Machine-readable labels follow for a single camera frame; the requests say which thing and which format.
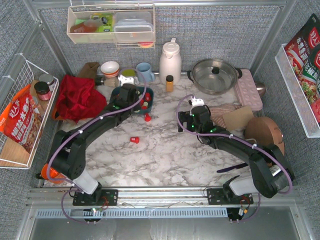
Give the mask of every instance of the steel pot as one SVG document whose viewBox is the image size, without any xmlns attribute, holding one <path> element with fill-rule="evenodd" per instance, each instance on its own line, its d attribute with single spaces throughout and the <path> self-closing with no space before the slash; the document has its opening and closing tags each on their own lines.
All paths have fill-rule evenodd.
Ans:
<svg viewBox="0 0 320 240">
<path fill-rule="evenodd" d="M 212 58 L 199 61 L 187 75 L 201 92 L 221 95 L 235 86 L 242 71 L 226 61 Z"/>
</svg>

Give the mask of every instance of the blue mug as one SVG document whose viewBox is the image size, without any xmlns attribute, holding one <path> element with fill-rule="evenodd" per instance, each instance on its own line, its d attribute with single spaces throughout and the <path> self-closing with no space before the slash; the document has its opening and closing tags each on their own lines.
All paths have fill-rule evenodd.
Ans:
<svg viewBox="0 0 320 240">
<path fill-rule="evenodd" d="M 151 65 L 147 62 L 141 62 L 136 66 L 136 71 L 144 76 L 147 83 L 153 82 L 155 80 L 155 75 L 152 73 Z M 143 79 L 138 74 L 138 79 L 140 83 L 143 83 Z"/>
</svg>

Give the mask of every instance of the marble countertop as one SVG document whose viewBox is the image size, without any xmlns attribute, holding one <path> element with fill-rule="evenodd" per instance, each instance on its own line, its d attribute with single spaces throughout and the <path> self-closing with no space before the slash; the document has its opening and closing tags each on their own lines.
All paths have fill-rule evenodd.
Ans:
<svg viewBox="0 0 320 240">
<path fill-rule="evenodd" d="M 217 170 L 243 163 L 239 158 L 201 144 L 197 137 L 178 132 L 176 110 L 181 98 L 194 94 L 209 106 L 237 103 L 234 89 L 219 96 L 200 92 L 188 78 L 183 77 L 166 92 L 158 79 L 149 84 L 154 91 L 152 120 L 145 122 L 143 115 L 133 114 L 118 127 L 97 138 L 86 149 L 86 169 L 102 186 L 146 187 L 146 186 L 221 186 L 230 178 L 249 173 L 249 167 L 234 169 L 226 173 Z M 113 88 L 99 86 L 109 102 Z M 180 111 L 189 111 L 187 101 Z M 69 131 L 82 125 L 64 122 L 62 129 Z M 242 131 L 233 131 L 242 136 Z M 138 144 L 130 137 L 139 137 Z M 45 187 L 67 186 L 45 181 Z"/>
</svg>

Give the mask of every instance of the red bottle cap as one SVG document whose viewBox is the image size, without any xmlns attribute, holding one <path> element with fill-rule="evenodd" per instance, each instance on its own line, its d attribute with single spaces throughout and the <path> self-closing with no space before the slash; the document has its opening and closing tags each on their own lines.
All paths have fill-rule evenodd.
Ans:
<svg viewBox="0 0 320 240">
<path fill-rule="evenodd" d="M 151 101 L 151 95 L 149 92 L 147 92 L 145 95 L 144 95 L 144 100 L 146 100 L 147 102 L 150 102 Z"/>
<path fill-rule="evenodd" d="M 130 142 L 132 143 L 138 144 L 139 141 L 140 141 L 140 138 L 138 136 L 130 137 Z"/>
<path fill-rule="evenodd" d="M 146 114 L 144 115 L 144 120 L 145 120 L 146 122 L 150 122 L 150 121 L 151 121 L 151 117 L 150 117 L 150 115 L 149 115 L 148 113 L 146 113 Z"/>
</svg>

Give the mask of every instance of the blue bowl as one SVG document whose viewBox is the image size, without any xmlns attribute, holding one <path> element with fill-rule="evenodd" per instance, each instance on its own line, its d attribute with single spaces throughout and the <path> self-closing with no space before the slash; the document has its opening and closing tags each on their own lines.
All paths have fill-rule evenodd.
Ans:
<svg viewBox="0 0 320 240">
<path fill-rule="evenodd" d="M 118 86 L 115 89 L 113 89 L 113 91 L 111 92 L 110 101 L 114 96 L 116 96 L 116 95 L 118 95 L 120 93 L 120 88 L 121 87 Z M 141 94 L 144 92 L 144 87 L 143 86 L 137 86 L 136 88 L 138 89 L 138 91 Z M 152 108 L 152 105 L 154 103 L 154 91 L 151 88 L 147 87 L 145 93 L 149 93 L 150 96 L 151 96 L 151 101 L 148 102 L 148 108 L 147 109 L 141 109 L 139 112 L 133 112 L 134 114 L 142 114 L 142 115 L 144 115 L 144 114 L 148 114 L 148 113 L 151 112 L 151 108 Z"/>
</svg>

